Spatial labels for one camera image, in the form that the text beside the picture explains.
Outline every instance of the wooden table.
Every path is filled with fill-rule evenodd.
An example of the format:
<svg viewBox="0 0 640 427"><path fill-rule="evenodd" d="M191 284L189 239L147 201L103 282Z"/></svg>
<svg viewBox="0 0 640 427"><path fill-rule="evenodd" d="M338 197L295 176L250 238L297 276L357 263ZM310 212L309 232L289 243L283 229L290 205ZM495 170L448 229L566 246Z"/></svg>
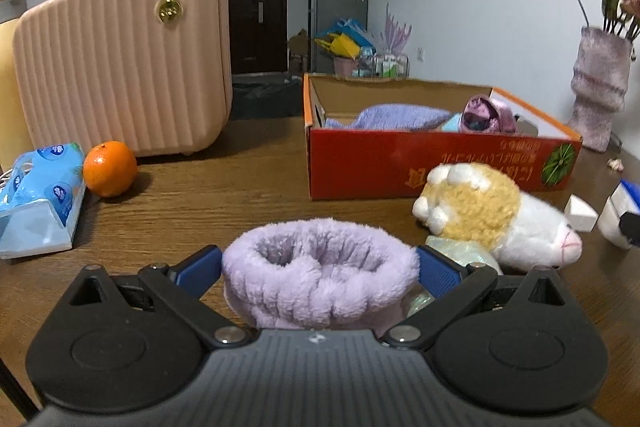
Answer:
<svg viewBox="0 0 640 427"><path fill-rule="evenodd" d="M602 209L620 178L607 168L609 157L583 151L570 187L542 197L564 208L574 193ZM640 162L625 154L622 159L626 178L640 180ZM231 122L206 151L142 163L129 197L113 202L85 199L73 250L0 263L0 355L32 396L24 370L28 346L86 264L103 264L114 274L135 273L154 261L176 263L208 243L225 248L258 225L310 217L382 227L410 245L425 240L425 231L411 214L412 200L310 201L300 119ZM563 270L562 277L609 347L609 377L595 408L615 426L638 427L640 253L616 249L597 230L583 238L582 258ZM220 283L204 301L233 317ZM13 427L20 420L0 396L0 425Z"/></svg>

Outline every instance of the sheep plush toy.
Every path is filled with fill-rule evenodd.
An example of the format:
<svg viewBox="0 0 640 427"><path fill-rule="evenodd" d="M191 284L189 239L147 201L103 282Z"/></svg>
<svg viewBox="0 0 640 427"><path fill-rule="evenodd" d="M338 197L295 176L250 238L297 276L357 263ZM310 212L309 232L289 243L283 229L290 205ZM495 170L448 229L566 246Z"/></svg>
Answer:
<svg viewBox="0 0 640 427"><path fill-rule="evenodd" d="M561 212L487 165L434 168L414 216L434 235L477 241L501 266L523 271L566 266L582 253L580 237Z"/></svg>

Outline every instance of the red cardboard box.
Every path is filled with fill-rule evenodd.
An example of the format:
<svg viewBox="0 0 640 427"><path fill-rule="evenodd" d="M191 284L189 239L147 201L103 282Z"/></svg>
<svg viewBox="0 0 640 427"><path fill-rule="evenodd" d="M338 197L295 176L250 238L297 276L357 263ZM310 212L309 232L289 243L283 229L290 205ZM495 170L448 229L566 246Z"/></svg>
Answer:
<svg viewBox="0 0 640 427"><path fill-rule="evenodd" d="M306 74L303 89L309 192L314 200L417 197L431 169L463 162L491 165L526 191L561 190L582 146L575 131L497 87ZM462 112L477 94L507 103L514 115L538 128L538 137L323 128L326 118L349 123L364 108L379 103Z"/></svg>

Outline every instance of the orange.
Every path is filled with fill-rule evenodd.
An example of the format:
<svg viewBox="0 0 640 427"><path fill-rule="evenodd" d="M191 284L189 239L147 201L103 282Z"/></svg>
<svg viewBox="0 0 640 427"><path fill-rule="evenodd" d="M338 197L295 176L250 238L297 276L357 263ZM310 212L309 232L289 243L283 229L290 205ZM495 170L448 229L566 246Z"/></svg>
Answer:
<svg viewBox="0 0 640 427"><path fill-rule="evenodd" d="M82 174L90 191L101 198L113 198L133 184L138 174L138 163L123 142L105 142L89 151Z"/></svg>

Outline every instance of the pink suitcase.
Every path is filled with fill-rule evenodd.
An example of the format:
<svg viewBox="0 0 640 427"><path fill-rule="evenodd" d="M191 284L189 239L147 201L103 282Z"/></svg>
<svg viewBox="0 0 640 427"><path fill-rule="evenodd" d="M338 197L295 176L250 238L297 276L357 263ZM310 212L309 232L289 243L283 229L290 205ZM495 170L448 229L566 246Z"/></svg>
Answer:
<svg viewBox="0 0 640 427"><path fill-rule="evenodd" d="M48 0L20 19L14 58L35 147L188 154L231 110L228 0Z"/></svg>

